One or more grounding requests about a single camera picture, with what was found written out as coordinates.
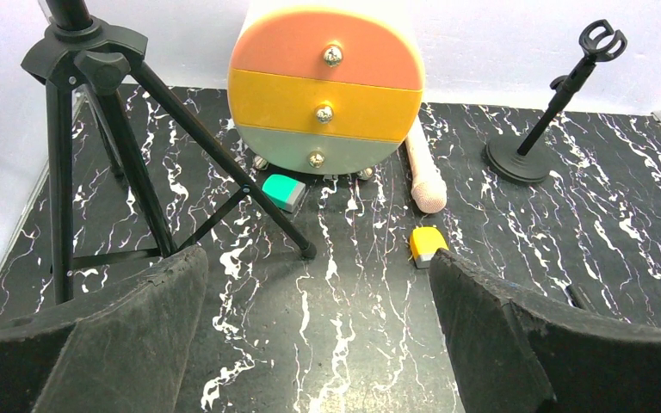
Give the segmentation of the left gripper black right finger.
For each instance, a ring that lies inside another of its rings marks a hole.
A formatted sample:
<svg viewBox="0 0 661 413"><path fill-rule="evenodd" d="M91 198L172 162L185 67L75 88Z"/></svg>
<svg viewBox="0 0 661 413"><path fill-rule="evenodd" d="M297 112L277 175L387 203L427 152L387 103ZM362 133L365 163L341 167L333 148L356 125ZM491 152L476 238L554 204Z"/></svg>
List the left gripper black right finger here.
<svg viewBox="0 0 661 413"><path fill-rule="evenodd" d="M550 299L438 250L429 283L468 412L661 412L661 329Z"/></svg>

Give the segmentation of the pink microphone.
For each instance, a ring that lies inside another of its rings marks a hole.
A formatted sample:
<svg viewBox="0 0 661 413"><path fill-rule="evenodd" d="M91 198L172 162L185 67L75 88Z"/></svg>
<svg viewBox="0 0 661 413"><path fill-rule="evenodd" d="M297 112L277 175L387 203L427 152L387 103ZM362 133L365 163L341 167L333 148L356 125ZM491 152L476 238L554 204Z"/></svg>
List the pink microphone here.
<svg viewBox="0 0 661 413"><path fill-rule="evenodd" d="M435 165L418 118L407 133L405 148L411 168L411 198L423 213L440 212L447 205L447 184Z"/></svg>

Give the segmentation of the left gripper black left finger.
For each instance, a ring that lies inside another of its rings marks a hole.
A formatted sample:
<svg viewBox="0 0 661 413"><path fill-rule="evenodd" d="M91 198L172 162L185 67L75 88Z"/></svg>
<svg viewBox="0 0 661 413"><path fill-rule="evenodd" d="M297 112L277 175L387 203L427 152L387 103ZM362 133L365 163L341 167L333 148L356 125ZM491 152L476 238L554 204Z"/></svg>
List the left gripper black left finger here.
<svg viewBox="0 0 661 413"><path fill-rule="evenodd" d="M171 412L208 276L194 246L0 326L0 412Z"/></svg>

